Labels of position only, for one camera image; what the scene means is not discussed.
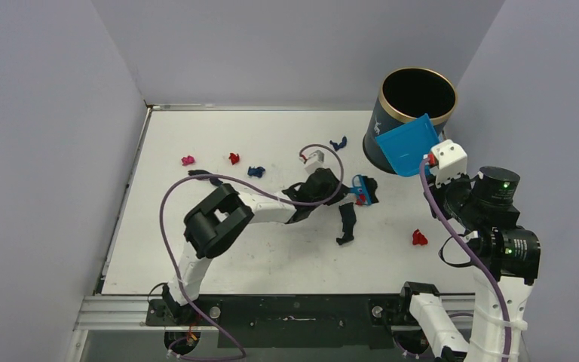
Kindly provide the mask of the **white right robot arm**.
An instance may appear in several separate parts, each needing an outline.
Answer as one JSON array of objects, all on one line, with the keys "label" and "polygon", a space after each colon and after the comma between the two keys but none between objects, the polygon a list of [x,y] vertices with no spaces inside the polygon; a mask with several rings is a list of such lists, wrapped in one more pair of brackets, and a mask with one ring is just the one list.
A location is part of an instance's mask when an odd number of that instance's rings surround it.
[{"label": "white right robot arm", "polygon": [[526,303],[538,279],[541,245],[537,235],[517,224],[513,197],[517,173],[481,167],[435,186],[421,163],[419,177],[432,215],[439,220],[469,260],[475,289],[469,339],[465,339],[443,306],[433,284],[407,282],[396,313],[422,329],[436,361],[517,361]]}]

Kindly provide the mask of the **blue plastic dustpan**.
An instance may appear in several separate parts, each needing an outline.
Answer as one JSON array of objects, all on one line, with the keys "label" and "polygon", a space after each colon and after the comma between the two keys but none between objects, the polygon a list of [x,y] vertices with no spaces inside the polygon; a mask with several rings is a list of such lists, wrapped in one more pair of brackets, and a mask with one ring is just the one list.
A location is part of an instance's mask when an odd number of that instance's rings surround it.
[{"label": "blue plastic dustpan", "polygon": [[440,142],[427,113],[375,139],[389,168],[399,176],[418,175],[421,160]]}]

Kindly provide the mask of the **blue hand brush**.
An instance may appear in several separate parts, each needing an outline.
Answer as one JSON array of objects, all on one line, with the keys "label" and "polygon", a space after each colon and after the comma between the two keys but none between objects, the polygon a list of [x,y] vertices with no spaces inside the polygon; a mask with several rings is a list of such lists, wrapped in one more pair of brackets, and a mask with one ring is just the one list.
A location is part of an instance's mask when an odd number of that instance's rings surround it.
[{"label": "blue hand brush", "polygon": [[365,184],[366,178],[367,177],[364,175],[357,174],[351,180],[350,192],[355,195],[356,200],[357,200],[358,195],[365,194],[368,197],[367,190],[366,190],[366,184]]}]

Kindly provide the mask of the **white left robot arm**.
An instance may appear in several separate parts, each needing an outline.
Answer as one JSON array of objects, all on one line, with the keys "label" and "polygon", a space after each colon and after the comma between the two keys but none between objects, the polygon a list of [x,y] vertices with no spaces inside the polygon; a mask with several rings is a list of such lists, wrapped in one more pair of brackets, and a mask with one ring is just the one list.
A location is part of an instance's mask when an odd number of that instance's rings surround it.
[{"label": "white left robot arm", "polygon": [[186,241],[182,255],[173,258],[174,277],[161,293],[165,314],[178,325],[195,314],[193,303],[211,262],[227,251],[249,224],[291,225],[307,219],[319,206],[334,206],[342,219],[340,245],[354,239],[357,222],[350,189],[329,168],[315,169],[304,182],[268,194],[237,191],[220,183],[183,218]]}]

